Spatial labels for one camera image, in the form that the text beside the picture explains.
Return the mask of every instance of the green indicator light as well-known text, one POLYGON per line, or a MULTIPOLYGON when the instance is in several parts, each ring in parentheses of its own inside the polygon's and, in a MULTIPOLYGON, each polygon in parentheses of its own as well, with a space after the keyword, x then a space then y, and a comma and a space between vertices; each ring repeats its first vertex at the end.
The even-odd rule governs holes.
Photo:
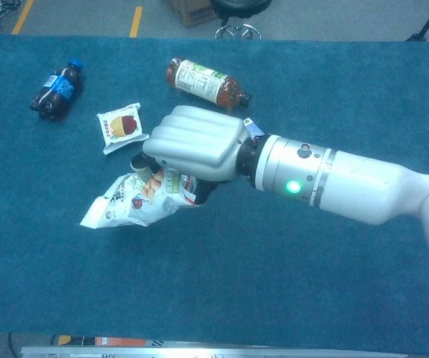
POLYGON ((295 180, 288 181, 286 184, 286 189, 288 192, 291 192, 292 194, 297 194, 301 191, 301 184, 299 184, 295 180))

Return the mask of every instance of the brown liquid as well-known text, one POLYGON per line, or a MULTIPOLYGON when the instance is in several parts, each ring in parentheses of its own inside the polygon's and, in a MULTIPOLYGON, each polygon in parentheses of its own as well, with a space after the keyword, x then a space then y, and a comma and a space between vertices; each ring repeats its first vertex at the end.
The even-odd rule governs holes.
MULTIPOLYGON (((183 62, 182 58, 174 57, 166 70, 166 80, 171 87, 177 88, 175 83, 176 72, 181 62, 183 62)), ((235 78, 227 76, 217 92, 216 104, 220 107, 231 108, 240 103, 243 107, 247 107, 250 97, 250 95, 242 91, 239 82, 237 82, 235 78)))

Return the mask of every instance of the stool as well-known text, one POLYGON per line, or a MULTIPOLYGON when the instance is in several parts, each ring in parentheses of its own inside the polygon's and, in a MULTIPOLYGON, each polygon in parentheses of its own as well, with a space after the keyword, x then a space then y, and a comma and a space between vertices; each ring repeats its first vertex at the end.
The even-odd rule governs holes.
POLYGON ((234 39, 252 40, 255 36, 262 39, 260 32, 248 24, 242 23, 242 19, 248 19, 261 13, 269 7, 272 0, 210 0, 211 6, 222 20, 221 28, 216 31, 215 39, 221 39, 228 34, 234 39))

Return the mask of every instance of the yellow floor line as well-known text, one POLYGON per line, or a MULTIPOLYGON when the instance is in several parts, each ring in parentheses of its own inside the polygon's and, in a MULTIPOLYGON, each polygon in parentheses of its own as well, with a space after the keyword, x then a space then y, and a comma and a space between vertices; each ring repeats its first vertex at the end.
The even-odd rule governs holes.
POLYGON ((133 24, 131 24, 130 37, 138 36, 138 28, 140 27, 142 12, 143 12, 143 6, 137 6, 137 9, 134 11, 133 24))
POLYGON ((25 22, 25 19, 27 19, 28 12, 30 11, 30 8, 32 7, 32 4, 34 3, 34 0, 27 0, 27 3, 23 7, 22 13, 20 14, 19 20, 15 24, 15 27, 12 30, 12 35, 18 35, 20 32, 20 29, 23 26, 23 23, 25 22))

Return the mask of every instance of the blue cap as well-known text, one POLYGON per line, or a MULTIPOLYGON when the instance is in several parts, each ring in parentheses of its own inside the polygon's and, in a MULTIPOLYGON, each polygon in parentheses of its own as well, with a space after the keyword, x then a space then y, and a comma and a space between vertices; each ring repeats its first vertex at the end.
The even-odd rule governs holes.
POLYGON ((70 62, 68 62, 69 65, 73 65, 75 67, 78 67, 80 71, 83 69, 83 64, 78 58, 73 58, 70 62))

